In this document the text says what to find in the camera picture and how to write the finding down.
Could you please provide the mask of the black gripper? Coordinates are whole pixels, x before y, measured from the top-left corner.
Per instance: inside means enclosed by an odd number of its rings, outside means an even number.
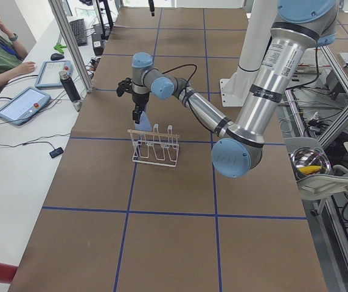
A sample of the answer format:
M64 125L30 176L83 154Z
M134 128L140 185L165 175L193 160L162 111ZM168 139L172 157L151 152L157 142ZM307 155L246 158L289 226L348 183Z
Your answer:
M132 101L134 102L134 110L132 112L132 118L135 123L140 123L141 115L147 106L149 97L150 97L149 91L143 94L136 93L136 92L132 93Z

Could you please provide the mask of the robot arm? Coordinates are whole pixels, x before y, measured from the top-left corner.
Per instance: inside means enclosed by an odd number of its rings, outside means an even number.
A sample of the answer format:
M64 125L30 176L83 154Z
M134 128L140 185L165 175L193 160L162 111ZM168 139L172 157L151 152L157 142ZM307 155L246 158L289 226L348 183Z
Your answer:
M254 1L236 73L220 82L223 106L240 108L231 120L184 78L160 72L153 57L134 54L130 92L138 122L150 94L176 97L199 122L218 136L212 149L215 169L238 178L258 165L263 134L278 103L309 48L326 46L336 35L338 1Z

